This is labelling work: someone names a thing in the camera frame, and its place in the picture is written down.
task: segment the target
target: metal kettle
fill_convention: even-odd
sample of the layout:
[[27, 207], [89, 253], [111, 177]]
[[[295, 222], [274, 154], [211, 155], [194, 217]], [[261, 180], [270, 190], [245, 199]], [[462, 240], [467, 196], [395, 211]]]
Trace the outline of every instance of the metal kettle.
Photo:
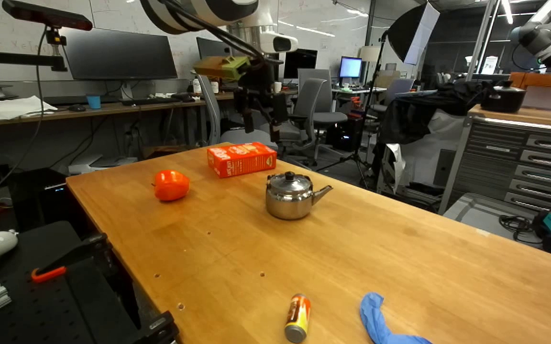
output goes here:
[[310, 215], [312, 207], [331, 192], [331, 186], [314, 192], [312, 180], [303, 175], [286, 173], [270, 177], [266, 186], [266, 209], [272, 217], [299, 220]]

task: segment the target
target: blue glove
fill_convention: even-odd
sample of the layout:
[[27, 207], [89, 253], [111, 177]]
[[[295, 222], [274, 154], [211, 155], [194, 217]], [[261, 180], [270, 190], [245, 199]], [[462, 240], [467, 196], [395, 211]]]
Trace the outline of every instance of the blue glove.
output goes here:
[[381, 310], [383, 303], [385, 299], [375, 293], [366, 295], [364, 301], [360, 303], [360, 320], [364, 322], [366, 331], [374, 344], [431, 344], [421, 337], [406, 337], [391, 333]]

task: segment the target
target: tomato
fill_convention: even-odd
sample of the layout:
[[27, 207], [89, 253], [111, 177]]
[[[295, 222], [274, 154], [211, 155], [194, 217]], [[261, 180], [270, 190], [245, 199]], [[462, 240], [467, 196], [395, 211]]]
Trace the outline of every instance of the tomato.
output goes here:
[[161, 203], [184, 199], [190, 186], [192, 182], [188, 180], [188, 177], [178, 171], [159, 171], [154, 182], [155, 198]]

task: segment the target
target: computer monitor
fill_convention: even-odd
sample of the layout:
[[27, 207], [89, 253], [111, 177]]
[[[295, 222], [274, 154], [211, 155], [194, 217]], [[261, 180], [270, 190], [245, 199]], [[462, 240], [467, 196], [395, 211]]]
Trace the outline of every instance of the computer monitor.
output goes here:
[[73, 31], [64, 54], [75, 81], [175, 79], [177, 68], [167, 37], [121, 31]]
[[364, 60], [343, 56], [339, 64], [339, 79], [360, 79], [364, 75]]
[[423, 60], [439, 18], [441, 12], [427, 3], [391, 26], [389, 43], [404, 64], [418, 66]]
[[205, 60], [209, 56], [232, 56], [232, 48], [219, 41], [198, 37], [198, 48], [199, 48], [199, 60]]
[[318, 50], [287, 52], [284, 79], [299, 79], [299, 69], [316, 69]]

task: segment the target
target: kettle spout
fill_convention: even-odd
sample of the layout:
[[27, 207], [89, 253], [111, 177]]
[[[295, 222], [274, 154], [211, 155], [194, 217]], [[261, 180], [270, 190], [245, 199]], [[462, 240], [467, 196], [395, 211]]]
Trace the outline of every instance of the kettle spout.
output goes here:
[[331, 186], [326, 186], [326, 188], [314, 192], [314, 205], [316, 205], [324, 196], [328, 196], [331, 190], [333, 190]]

